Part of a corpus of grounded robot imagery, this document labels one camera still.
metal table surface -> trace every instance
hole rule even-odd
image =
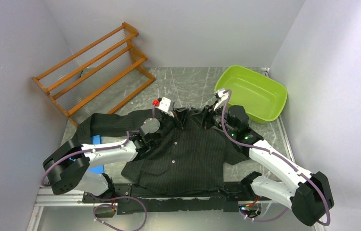
[[[161,67],[150,68],[149,71],[156,77],[156,81],[144,91],[122,107],[117,114],[126,115],[134,110],[152,107],[152,101],[165,96],[175,100],[175,107],[187,106],[200,108],[215,100],[214,86],[225,71],[225,67]],[[267,74],[261,68],[253,70]],[[132,92],[143,83],[142,75],[136,72],[129,73],[108,90],[100,94],[77,113],[75,119],[84,120],[88,112],[106,113],[118,102],[125,98],[126,92]],[[293,160],[289,142],[281,118],[267,123],[258,124],[250,121],[250,126],[262,135],[277,151]],[[67,123],[62,143],[75,132],[75,127]],[[114,142],[122,138],[102,137],[102,143]],[[121,176],[125,162],[111,163],[104,166],[105,172],[114,179],[114,183],[130,183]],[[261,172],[272,180],[278,180],[265,167],[252,160],[243,161],[231,166],[224,164],[224,181],[240,181],[252,171]],[[80,196],[76,194],[51,196],[46,192],[38,196],[35,210],[28,230],[111,230],[109,227],[93,222],[92,205],[80,203]],[[273,204],[265,217],[272,218],[284,209],[283,206]],[[143,214],[137,213],[125,216],[115,216],[107,219],[120,229],[133,230],[143,221]],[[271,223],[255,223],[243,220],[238,213],[223,213],[221,210],[212,211],[178,211],[149,213],[148,220],[142,230],[312,230],[301,224],[292,214],[287,212],[283,218]]]

red component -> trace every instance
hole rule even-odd
[[[159,100],[154,100],[152,102],[152,105],[155,105],[155,107],[158,107],[159,106]]]

wooden rack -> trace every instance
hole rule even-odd
[[[67,75],[64,75],[62,78],[60,78],[59,80],[55,81],[54,83],[50,84],[48,87],[45,87],[40,80],[45,78],[46,76],[48,76],[50,73],[54,72],[55,70],[59,69],[60,67],[64,66],[65,64],[67,64],[68,62],[72,61],[73,59],[77,58],[78,56],[80,56],[81,54],[83,54],[84,52],[88,51],[89,49],[93,48],[94,46],[96,46],[97,44],[101,43],[102,41],[106,40],[107,38],[111,37],[112,35],[114,35],[115,33],[117,33],[120,30],[124,30],[125,31],[125,38],[120,40],[119,42],[117,42],[116,44],[114,44],[113,46],[111,46],[110,48],[106,49],[105,51],[103,51],[102,53],[100,53],[99,55],[95,56],[94,58],[92,58],[91,60],[89,60],[88,62],[86,62],[85,64],[81,65],[80,67],[78,67],[77,69],[75,69],[74,71],[68,73]],[[132,27],[131,25],[129,25],[128,23],[123,23],[122,26],[118,27],[117,29],[111,31],[110,33],[106,34],[105,36],[101,37],[100,39],[98,39],[97,41],[93,42],[92,44],[88,45],[87,47],[83,48],[82,50],[80,50],[79,52],[73,54],[72,56],[70,56],[69,58],[65,59],[64,61],[62,61],[61,63],[55,65],[54,67],[50,68],[49,70],[45,71],[44,73],[42,73],[41,75],[37,76],[37,77],[32,77],[33,81],[36,82],[36,84],[43,90],[43,92],[47,95],[47,97],[53,102],[53,104],[56,105],[56,107],[68,118],[68,120],[74,124],[74,126],[77,127],[77,122],[74,121],[71,117],[71,115],[75,112],[77,112],[77,110],[79,110],[80,108],[82,108],[85,104],[87,104],[89,101],[91,101],[92,99],[94,99],[97,95],[99,95],[101,92],[103,92],[104,90],[106,90],[107,88],[109,88],[110,86],[112,86],[114,83],[116,83],[118,80],[120,80],[124,75],[128,74],[131,70],[133,69],[137,69],[139,72],[141,72],[142,74],[144,74],[145,76],[148,77],[148,80],[142,84],[139,88],[137,88],[133,93],[131,93],[130,95],[128,95],[123,101],[121,101],[120,103],[118,103],[113,109],[111,109],[108,113],[114,113],[116,112],[118,109],[120,109],[122,106],[124,106],[126,103],[128,103],[132,98],[134,98],[138,93],[140,93],[142,90],[144,90],[148,85],[150,85],[154,80],[155,77],[149,73],[147,70],[145,70],[142,67],[142,63],[145,62],[147,60],[147,57],[144,53],[142,53],[140,50],[138,50],[132,43],[132,38],[138,36],[138,31]],[[122,49],[121,51],[119,51],[118,53],[116,53],[115,55],[113,55],[112,57],[108,58],[107,60],[105,60],[104,62],[102,62],[100,65],[96,66],[94,69],[90,70],[88,73],[86,73],[85,75],[81,76],[79,79],[75,80],[74,82],[72,82],[70,85],[68,85],[67,87],[63,88],[62,90],[60,90],[59,92],[52,94],[52,91],[55,90],[56,88],[58,88],[60,85],[62,85],[63,83],[65,83],[66,81],[68,81],[69,79],[71,79],[74,76],[77,76],[78,74],[80,74],[84,69],[86,69],[87,67],[89,67],[91,64],[95,63],[96,61],[100,60],[101,58],[103,58],[104,56],[106,56],[107,54],[109,54],[110,52],[112,52],[113,50],[115,50],[116,48],[122,46],[123,44],[127,44],[127,46]],[[73,89],[74,87],[76,87],[78,84],[80,84],[81,82],[83,82],[84,80],[88,79],[90,76],[92,76],[94,73],[96,73],[97,71],[99,71],[100,69],[102,69],[103,67],[105,67],[106,65],[108,65],[109,63],[111,63],[112,61],[114,61],[115,59],[117,59],[118,57],[120,57],[121,55],[123,55],[124,53],[129,52],[130,57],[131,57],[131,61],[132,61],[132,65],[130,65],[128,68],[126,68],[124,71],[122,71],[120,74],[116,75],[115,77],[113,77],[111,80],[109,80],[107,83],[105,83],[103,86],[101,86],[100,88],[98,88],[95,92],[93,92],[92,94],[90,94],[87,98],[81,100],[78,104],[76,104],[73,108],[66,110],[64,109],[56,100],[58,98],[60,98],[62,95],[66,94],[68,91],[70,91],[71,89]]]

blue object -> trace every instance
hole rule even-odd
[[[92,144],[101,144],[101,136],[96,135],[91,138]],[[101,174],[104,173],[104,165],[96,166],[89,169],[90,172],[95,174]]]

wooden slat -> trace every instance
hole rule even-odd
[[[128,37],[123,38],[121,41],[119,41],[118,43],[114,44],[112,47],[106,49],[105,51],[103,51],[101,54],[95,56],[94,58],[92,58],[91,60],[89,60],[88,62],[86,62],[85,64],[81,65],[79,68],[77,68],[76,70],[70,72],[68,75],[65,75],[63,78],[59,79],[58,81],[56,81],[55,83],[51,84],[48,89],[49,91],[54,90],[56,87],[60,86],[61,84],[63,84],[64,82],[66,82],[67,80],[69,80],[71,77],[77,75],[80,71],[84,70],[85,68],[87,68],[88,66],[90,66],[91,64],[95,63],[96,61],[100,60],[101,58],[103,58],[104,56],[106,56],[108,53],[112,52],[113,50],[115,50],[117,47],[121,46],[122,44],[124,44],[125,42],[127,42],[128,40],[130,40],[131,38],[133,38],[135,36],[135,34],[131,34]]]
[[[72,84],[70,84],[69,86],[67,86],[66,88],[62,89],[59,93],[55,94],[53,96],[54,99],[58,99],[60,96],[64,95],[66,92],[68,92],[69,90],[71,90],[73,87],[77,86],[79,83],[83,82],[84,80],[86,80],[88,77],[92,76],[94,73],[96,73],[97,71],[99,71],[101,68],[105,67],[106,65],[108,65],[110,62],[114,61],[116,58],[118,58],[119,56],[121,56],[122,54],[124,54],[125,52],[127,52],[130,49],[130,47],[125,47],[124,49],[122,49],[120,52],[118,52],[117,54],[115,54],[114,56],[112,56],[111,58],[105,60],[102,64],[98,65],[97,67],[95,67],[94,69],[92,69],[91,71],[89,71],[87,74],[85,74],[84,76],[82,76],[81,78],[77,79],[76,81],[74,81]]]
[[[77,127],[77,123],[70,117],[70,114],[55,100],[51,95],[47,95],[47,97],[56,105],[56,107],[67,117],[70,122]]]
[[[88,51],[89,49],[93,48],[95,45],[99,44],[100,42],[106,40],[107,38],[109,38],[110,36],[112,36],[113,34],[117,33],[118,31],[122,30],[125,26],[122,25],[120,27],[118,27],[117,29],[111,31],[110,33],[104,35],[103,37],[99,38],[98,40],[96,40],[95,42],[93,42],[92,44],[88,45],[87,47],[81,49],[79,52],[73,54],[72,56],[68,57],[67,59],[65,59],[64,61],[62,61],[61,63],[55,65],[54,67],[50,68],[49,70],[45,71],[43,74],[39,75],[37,77],[38,80],[41,80],[42,78],[44,78],[45,76],[47,76],[48,74],[52,73],[53,71],[59,69],[61,66],[65,65],[66,63],[72,61],[73,59],[77,58],[79,55],[81,55],[82,53]]]
[[[147,70],[145,70],[145,68],[142,67],[142,65],[137,66],[137,70],[139,72],[141,72],[142,74],[144,74],[146,77],[148,77],[148,79],[151,79],[152,81],[155,80],[155,76],[153,76],[151,73],[149,73]]]
[[[144,84],[142,84],[139,88],[137,88],[133,93],[131,93],[129,96],[127,96],[123,101],[121,101],[117,106],[115,106],[111,111],[108,112],[108,114],[115,113],[118,111],[121,107],[126,105],[132,98],[134,98],[136,95],[138,95],[142,90],[144,90],[146,87],[148,87],[154,79],[148,79]]]
[[[145,58],[145,60],[148,60],[148,57],[146,57],[146,54],[144,54],[142,51],[140,51],[135,46],[132,46],[131,50],[135,52],[139,57]]]
[[[120,74],[118,74],[117,76],[115,76],[113,79],[111,79],[110,81],[108,81],[106,84],[104,84],[102,87],[100,87],[99,89],[97,89],[95,92],[93,92],[93,94],[91,94],[90,96],[88,96],[86,99],[83,99],[81,102],[79,102],[76,106],[74,106],[72,109],[70,109],[68,111],[68,113],[70,115],[72,115],[74,112],[76,112],[78,109],[80,109],[81,107],[83,107],[86,103],[88,103],[90,100],[94,99],[97,95],[99,95],[101,92],[103,92],[104,90],[106,90],[107,88],[109,88],[111,85],[113,85],[115,82],[117,82],[118,80],[120,80],[124,75],[128,74],[128,72],[130,72],[131,70],[133,70],[136,66],[140,65],[142,62],[144,62],[145,59],[141,58],[140,60],[138,60],[137,62],[135,62],[134,64],[132,64],[130,67],[128,67],[127,69],[125,69],[123,72],[121,72]]]
[[[46,95],[49,95],[49,90],[45,86],[43,86],[42,83],[39,82],[39,80],[36,77],[32,77],[32,80],[46,93]]]
[[[124,26],[124,28],[125,28],[127,31],[129,31],[130,33],[134,33],[134,34],[136,34],[136,35],[138,36],[138,30],[135,29],[135,28],[134,28],[133,26],[131,26],[130,24],[123,22],[123,23],[122,23],[122,26]]]

